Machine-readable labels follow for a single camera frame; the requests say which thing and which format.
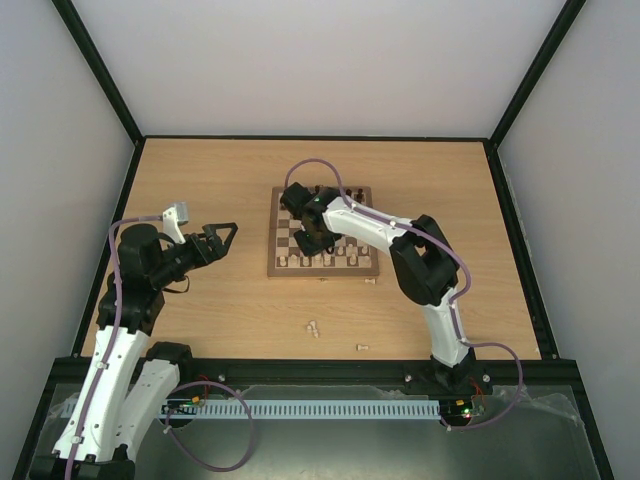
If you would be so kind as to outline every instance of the transparent plastic sheet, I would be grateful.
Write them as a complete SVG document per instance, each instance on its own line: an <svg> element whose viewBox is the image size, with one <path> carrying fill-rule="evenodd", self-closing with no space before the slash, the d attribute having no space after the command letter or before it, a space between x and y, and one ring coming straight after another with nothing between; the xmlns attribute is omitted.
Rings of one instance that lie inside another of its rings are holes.
<svg viewBox="0 0 640 480"><path fill-rule="evenodd" d="M62 402L79 387L59 386L37 452L51 452L66 420ZM495 387L487 412L504 408L514 387ZM248 400L416 400L368 386L254 386ZM582 421L568 386L529 387L503 420L472 432L446 432L437 421L260 420L254 457L228 479L597 479ZM136 462L136 480L213 479L176 449L160 422L153 422ZM228 466L242 456L244 420L194 420L177 429L202 460Z"/></svg>

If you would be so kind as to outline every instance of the white wall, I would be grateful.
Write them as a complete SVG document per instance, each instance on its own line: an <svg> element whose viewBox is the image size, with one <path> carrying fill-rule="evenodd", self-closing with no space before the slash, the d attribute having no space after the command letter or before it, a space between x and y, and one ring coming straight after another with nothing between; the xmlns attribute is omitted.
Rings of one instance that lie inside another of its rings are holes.
<svg viewBox="0 0 640 480"><path fill-rule="evenodd" d="M489 136L564 0L75 0L145 134Z"/></svg>
<svg viewBox="0 0 640 480"><path fill-rule="evenodd" d="M588 2L501 148L560 353L640 471L640 3Z"/></svg>
<svg viewBox="0 0 640 480"><path fill-rule="evenodd" d="M133 147L42 0L0 6L0 478L69 355Z"/></svg>

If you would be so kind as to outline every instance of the red wire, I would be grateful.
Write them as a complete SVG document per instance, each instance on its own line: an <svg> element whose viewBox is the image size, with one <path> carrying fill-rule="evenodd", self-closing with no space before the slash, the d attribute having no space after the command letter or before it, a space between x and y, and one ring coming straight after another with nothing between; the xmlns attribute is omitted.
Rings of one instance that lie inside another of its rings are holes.
<svg viewBox="0 0 640 480"><path fill-rule="evenodd" d="M469 382L471 383L471 385L473 385L476 389L476 394L471 397L471 400L474 400L478 397L478 395L480 396L480 398L482 399L482 405L484 405L485 408L487 408L487 401L484 398L484 392L482 391L482 389L478 386L478 383L473 379L473 378L469 378Z"/></svg>
<svg viewBox="0 0 640 480"><path fill-rule="evenodd" d="M198 378L201 378L202 380L206 380L207 382L210 382L211 380L209 380L209 378L207 378L206 375L198 375ZM209 399L209 385L205 385L204 387L204 401L206 402Z"/></svg>

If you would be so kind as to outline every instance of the wooden tabletop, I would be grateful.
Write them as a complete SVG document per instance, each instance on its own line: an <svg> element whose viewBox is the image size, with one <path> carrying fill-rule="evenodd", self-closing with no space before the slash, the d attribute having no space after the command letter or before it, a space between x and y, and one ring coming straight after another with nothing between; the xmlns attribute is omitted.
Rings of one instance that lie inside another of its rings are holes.
<svg viewBox="0 0 640 480"><path fill-rule="evenodd" d="M503 342L523 359L540 358L484 149L470 142L148 140L125 218L187 201L185 233L206 223L239 226L226 258L191 272L187 294L165 295L150 345L187 343L194 356L209 358L429 358L425 320L398 288L386 255L375 285L267 278L272 188L308 157L333 162L347 184L370 186L378 210L434 217L473 274L473 287L460 300L467 336ZM322 165L305 165L292 180L335 183ZM306 330L311 320L317 339ZM93 322L84 355L93 351L95 329ZM357 344L369 349L356 351ZM493 348L477 356L510 358Z"/></svg>

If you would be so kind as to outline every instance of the wooden chessboard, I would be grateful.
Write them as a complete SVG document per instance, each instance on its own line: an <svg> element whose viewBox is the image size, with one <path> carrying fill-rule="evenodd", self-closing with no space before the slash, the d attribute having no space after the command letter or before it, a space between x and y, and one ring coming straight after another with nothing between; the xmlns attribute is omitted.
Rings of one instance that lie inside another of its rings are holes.
<svg viewBox="0 0 640 480"><path fill-rule="evenodd" d="M364 198L360 203L373 207L371 188L348 186L352 192L362 189ZM336 242L333 253L323 252L314 257L305 257L293 238L300 230L300 220L280 205L283 187L274 187L271 194L271 217L269 221L269 253L267 276L269 277L377 277L378 251L354 237L343 236Z"/></svg>

